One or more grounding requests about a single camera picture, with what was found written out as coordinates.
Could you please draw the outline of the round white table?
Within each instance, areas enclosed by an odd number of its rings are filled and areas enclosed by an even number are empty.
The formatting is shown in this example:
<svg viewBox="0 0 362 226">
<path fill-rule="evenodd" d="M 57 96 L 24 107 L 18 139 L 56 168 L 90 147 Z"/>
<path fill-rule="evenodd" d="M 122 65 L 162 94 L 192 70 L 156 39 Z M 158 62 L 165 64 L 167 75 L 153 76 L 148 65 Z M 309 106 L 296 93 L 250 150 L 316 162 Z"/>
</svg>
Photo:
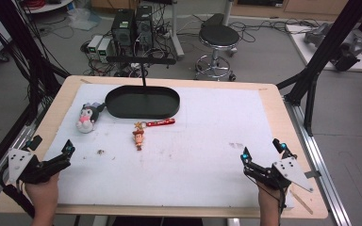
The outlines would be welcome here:
<svg viewBox="0 0 362 226">
<path fill-rule="evenodd" d="M 24 0 L 22 7 L 26 13 L 43 13 L 59 8 L 73 8 L 74 0 Z"/>
</svg>

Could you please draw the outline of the white floor board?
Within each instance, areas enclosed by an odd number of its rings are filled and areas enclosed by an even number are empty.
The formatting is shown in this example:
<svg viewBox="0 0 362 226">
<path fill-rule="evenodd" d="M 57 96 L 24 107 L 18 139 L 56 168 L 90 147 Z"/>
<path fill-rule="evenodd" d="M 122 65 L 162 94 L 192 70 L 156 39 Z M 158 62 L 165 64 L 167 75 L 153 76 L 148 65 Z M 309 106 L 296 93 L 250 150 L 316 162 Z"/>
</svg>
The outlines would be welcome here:
<svg viewBox="0 0 362 226">
<path fill-rule="evenodd" d="M 310 59 L 313 57 L 314 53 L 317 51 L 317 47 L 313 43 L 305 43 L 304 36 L 306 32 L 309 32 L 311 28 L 309 26 L 300 26 L 294 24 L 287 24 L 286 25 L 287 31 L 291 39 L 294 42 L 295 47 L 297 48 L 298 52 L 304 64 L 307 65 Z M 357 56 L 359 59 L 350 69 L 349 72 L 361 72 L 362 73 L 362 54 Z"/>
</svg>

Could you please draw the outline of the person's right hand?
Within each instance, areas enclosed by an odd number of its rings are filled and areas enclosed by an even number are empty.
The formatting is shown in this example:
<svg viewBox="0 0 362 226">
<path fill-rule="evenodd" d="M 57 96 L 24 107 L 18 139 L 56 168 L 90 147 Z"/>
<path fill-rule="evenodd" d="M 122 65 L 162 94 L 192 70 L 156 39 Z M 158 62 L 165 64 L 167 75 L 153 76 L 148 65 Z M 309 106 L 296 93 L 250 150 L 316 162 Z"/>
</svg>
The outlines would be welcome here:
<svg viewBox="0 0 362 226">
<path fill-rule="evenodd" d="M 276 213 L 279 215 L 279 202 L 281 192 L 279 189 L 272 189 L 260 182 L 257 182 L 258 187 L 258 203 L 261 213 Z"/>
</svg>

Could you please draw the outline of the grey and black device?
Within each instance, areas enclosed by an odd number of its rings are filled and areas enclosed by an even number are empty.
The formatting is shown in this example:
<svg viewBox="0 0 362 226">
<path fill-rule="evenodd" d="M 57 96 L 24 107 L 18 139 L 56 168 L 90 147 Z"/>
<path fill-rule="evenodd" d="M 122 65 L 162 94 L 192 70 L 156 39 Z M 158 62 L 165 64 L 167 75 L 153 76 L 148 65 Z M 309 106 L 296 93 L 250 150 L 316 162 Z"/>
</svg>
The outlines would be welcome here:
<svg viewBox="0 0 362 226">
<path fill-rule="evenodd" d="M 353 37 L 351 39 L 345 39 L 343 43 L 338 47 L 334 56 L 330 59 L 330 62 L 340 72 L 346 72 L 352 66 L 359 62 L 357 56 L 362 52 L 362 39 Z"/>
</svg>

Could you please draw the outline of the black computer tower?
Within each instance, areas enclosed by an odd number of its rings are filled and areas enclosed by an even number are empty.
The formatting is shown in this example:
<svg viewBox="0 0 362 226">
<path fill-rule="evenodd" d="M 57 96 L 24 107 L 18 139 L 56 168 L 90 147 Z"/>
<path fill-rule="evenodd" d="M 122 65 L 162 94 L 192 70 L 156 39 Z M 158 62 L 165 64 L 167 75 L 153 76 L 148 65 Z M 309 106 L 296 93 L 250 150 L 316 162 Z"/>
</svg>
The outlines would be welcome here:
<svg viewBox="0 0 362 226">
<path fill-rule="evenodd" d="M 138 6 L 136 10 L 137 35 L 142 50 L 148 50 L 154 45 L 152 13 L 151 6 Z"/>
<path fill-rule="evenodd" d="M 115 14 L 111 32 L 115 42 L 121 46 L 131 46 L 135 39 L 135 11 L 120 8 Z"/>
</svg>

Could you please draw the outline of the white power supply box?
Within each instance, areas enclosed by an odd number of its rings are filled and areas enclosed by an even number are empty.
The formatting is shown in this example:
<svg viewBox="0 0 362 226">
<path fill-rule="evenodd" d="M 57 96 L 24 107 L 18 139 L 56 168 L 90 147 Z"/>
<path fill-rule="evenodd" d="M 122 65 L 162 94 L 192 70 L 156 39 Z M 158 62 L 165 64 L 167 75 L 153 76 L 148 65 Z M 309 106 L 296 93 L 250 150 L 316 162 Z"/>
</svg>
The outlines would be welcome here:
<svg viewBox="0 0 362 226">
<path fill-rule="evenodd" d="M 100 61 L 102 63 L 108 63 L 107 57 L 111 57 L 113 55 L 111 39 L 103 38 L 100 42 L 100 45 L 99 45 L 97 51 L 98 51 Z"/>
<path fill-rule="evenodd" d="M 96 54 L 97 53 L 97 49 L 100 45 L 100 42 L 102 40 L 103 36 L 102 35 L 95 35 L 92 40 L 90 41 L 90 43 L 88 44 L 87 48 L 90 54 Z"/>
</svg>

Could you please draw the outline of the black stand with tray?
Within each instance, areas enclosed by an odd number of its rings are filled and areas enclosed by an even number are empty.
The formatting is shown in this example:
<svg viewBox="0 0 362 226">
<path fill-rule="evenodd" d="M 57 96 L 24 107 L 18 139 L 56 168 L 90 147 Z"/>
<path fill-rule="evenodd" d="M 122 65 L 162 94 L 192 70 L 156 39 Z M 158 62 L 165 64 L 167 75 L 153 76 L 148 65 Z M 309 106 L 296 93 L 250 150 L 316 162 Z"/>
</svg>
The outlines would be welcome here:
<svg viewBox="0 0 362 226">
<path fill-rule="evenodd" d="M 162 120 L 174 116 L 180 107 L 180 96 L 171 88 L 148 86 L 145 63 L 173 65 L 172 58 L 109 56 L 109 62 L 139 63 L 142 85 L 124 85 L 111 90 L 105 99 L 110 115 L 122 119 Z"/>
</svg>

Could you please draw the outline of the wooden stick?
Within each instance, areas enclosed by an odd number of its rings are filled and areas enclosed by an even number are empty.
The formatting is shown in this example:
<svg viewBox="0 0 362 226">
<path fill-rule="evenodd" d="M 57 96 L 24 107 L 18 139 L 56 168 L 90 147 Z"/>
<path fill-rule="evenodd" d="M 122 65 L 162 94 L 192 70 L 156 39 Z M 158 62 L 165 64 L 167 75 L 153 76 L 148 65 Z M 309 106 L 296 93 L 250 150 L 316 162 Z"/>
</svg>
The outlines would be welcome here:
<svg viewBox="0 0 362 226">
<path fill-rule="evenodd" d="M 289 191 L 293 198 L 310 214 L 313 215 L 313 210 L 304 202 L 302 198 L 298 196 L 293 190 Z"/>
</svg>

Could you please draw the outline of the black and white plush toy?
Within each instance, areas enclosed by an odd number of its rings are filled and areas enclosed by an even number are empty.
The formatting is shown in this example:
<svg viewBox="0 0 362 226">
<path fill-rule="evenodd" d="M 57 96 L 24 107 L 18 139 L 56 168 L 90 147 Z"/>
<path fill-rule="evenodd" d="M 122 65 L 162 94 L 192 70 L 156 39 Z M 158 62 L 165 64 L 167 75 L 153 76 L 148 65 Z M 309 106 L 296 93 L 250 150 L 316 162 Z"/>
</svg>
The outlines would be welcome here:
<svg viewBox="0 0 362 226">
<path fill-rule="evenodd" d="M 80 133 L 90 133 L 94 130 L 100 113 L 104 110 L 105 103 L 86 103 L 82 106 L 76 128 Z"/>
</svg>

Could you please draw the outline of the white table mat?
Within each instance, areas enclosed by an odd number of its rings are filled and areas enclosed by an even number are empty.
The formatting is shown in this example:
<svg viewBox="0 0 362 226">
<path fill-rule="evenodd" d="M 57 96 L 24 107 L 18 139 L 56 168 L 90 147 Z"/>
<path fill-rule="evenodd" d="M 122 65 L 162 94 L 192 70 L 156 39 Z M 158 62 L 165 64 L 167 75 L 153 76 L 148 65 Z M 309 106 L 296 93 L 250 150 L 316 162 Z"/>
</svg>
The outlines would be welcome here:
<svg viewBox="0 0 362 226">
<path fill-rule="evenodd" d="M 66 142 L 75 147 L 70 167 L 60 174 L 60 203 L 257 205 L 257 187 L 244 175 L 240 156 L 249 151 L 263 167 L 279 158 L 260 91 L 178 88 L 174 124 L 146 128 L 138 149 L 132 119 L 102 112 L 92 132 L 82 134 L 75 127 L 82 105 L 103 102 L 112 89 L 82 85 L 45 155 L 59 155 Z"/>
</svg>

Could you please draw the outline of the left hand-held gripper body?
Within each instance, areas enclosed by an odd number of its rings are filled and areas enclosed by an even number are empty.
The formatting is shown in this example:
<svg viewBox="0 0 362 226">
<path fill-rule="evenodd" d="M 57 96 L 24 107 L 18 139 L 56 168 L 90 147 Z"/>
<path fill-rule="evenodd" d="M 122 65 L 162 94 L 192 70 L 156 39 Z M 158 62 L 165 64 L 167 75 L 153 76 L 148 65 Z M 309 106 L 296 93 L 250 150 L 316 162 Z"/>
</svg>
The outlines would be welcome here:
<svg viewBox="0 0 362 226">
<path fill-rule="evenodd" d="M 10 149 L 8 153 L 8 181 L 10 183 L 23 181 L 33 185 L 48 182 L 59 171 L 49 171 L 45 167 L 47 161 L 40 161 L 35 154 L 29 151 Z"/>
</svg>

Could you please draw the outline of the grey metal stand leg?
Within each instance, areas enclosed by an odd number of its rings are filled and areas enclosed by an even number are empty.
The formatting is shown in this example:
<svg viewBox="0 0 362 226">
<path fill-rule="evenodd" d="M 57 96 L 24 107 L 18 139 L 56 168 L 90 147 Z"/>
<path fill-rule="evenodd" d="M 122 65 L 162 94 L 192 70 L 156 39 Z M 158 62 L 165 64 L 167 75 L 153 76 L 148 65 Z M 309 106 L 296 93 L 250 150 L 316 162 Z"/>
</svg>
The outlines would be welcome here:
<svg viewBox="0 0 362 226">
<path fill-rule="evenodd" d="M 172 2 L 172 29 L 170 32 L 173 48 L 177 59 L 182 59 L 185 56 L 181 42 L 177 36 L 177 0 L 171 0 Z"/>
</svg>

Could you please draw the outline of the person's left hand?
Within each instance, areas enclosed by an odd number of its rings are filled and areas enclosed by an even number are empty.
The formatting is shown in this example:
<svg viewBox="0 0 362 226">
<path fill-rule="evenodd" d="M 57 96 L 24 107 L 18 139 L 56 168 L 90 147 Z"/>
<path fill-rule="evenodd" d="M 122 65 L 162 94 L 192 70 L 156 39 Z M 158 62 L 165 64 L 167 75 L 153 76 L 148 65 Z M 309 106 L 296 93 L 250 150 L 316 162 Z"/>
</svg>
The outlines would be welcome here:
<svg viewBox="0 0 362 226">
<path fill-rule="evenodd" d="M 35 208 L 34 219 L 48 221 L 53 218 L 58 206 L 58 173 L 53 175 L 48 182 L 37 185 L 26 184 L 26 193 Z"/>
</svg>

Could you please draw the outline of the cowboy keychain with red strap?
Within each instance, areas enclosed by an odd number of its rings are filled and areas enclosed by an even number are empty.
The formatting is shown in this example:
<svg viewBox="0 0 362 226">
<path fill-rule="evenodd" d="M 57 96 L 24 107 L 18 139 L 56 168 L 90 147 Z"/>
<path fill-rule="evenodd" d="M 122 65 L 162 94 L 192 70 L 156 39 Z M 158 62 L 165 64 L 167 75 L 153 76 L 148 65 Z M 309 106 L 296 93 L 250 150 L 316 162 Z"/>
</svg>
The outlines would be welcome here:
<svg viewBox="0 0 362 226">
<path fill-rule="evenodd" d="M 174 118 L 159 120 L 159 121 L 137 121 L 134 124 L 134 131 L 132 132 L 133 140 L 138 151 L 142 150 L 142 144 L 144 141 L 144 129 L 147 127 L 157 127 L 164 125 L 175 124 Z"/>
</svg>

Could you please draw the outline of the clear plastic bag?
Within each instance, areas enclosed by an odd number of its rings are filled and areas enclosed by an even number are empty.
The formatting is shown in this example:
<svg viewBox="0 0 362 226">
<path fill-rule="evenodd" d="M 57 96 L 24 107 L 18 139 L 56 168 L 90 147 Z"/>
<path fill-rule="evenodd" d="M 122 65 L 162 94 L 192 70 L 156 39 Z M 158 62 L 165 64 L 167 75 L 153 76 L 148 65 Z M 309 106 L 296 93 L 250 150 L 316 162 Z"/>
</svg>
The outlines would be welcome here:
<svg viewBox="0 0 362 226">
<path fill-rule="evenodd" d="M 71 28 L 89 31 L 101 22 L 101 18 L 87 8 L 73 8 L 67 11 Z"/>
</svg>

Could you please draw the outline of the black round stool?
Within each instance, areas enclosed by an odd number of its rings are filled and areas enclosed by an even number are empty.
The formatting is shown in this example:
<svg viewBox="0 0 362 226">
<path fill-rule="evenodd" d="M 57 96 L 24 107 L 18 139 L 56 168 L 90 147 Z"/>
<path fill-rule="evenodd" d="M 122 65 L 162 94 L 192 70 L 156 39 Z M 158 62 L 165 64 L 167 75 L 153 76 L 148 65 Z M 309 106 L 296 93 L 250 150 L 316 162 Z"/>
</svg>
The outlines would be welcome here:
<svg viewBox="0 0 362 226">
<path fill-rule="evenodd" d="M 199 41 L 212 50 L 210 55 L 201 56 L 195 62 L 195 78 L 200 74 L 220 80 L 227 76 L 229 81 L 235 81 L 236 76 L 231 70 L 228 60 L 220 56 L 220 52 L 229 52 L 239 42 L 239 33 L 233 28 L 223 24 L 223 15 L 215 13 L 205 20 L 199 31 Z"/>
</svg>

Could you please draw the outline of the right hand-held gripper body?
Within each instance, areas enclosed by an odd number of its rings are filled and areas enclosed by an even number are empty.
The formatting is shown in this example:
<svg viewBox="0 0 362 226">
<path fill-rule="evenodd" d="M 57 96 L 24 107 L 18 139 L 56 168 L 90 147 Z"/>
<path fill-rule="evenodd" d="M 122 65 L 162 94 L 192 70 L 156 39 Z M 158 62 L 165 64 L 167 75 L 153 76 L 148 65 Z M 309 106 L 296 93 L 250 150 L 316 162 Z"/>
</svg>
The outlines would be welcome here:
<svg viewBox="0 0 362 226">
<path fill-rule="evenodd" d="M 244 174 L 274 189 L 285 188 L 293 183 L 308 192 L 314 191 L 313 186 L 305 177 L 300 164 L 294 157 L 275 161 L 269 168 L 261 167 L 252 160 L 249 167 L 244 166 Z"/>
</svg>

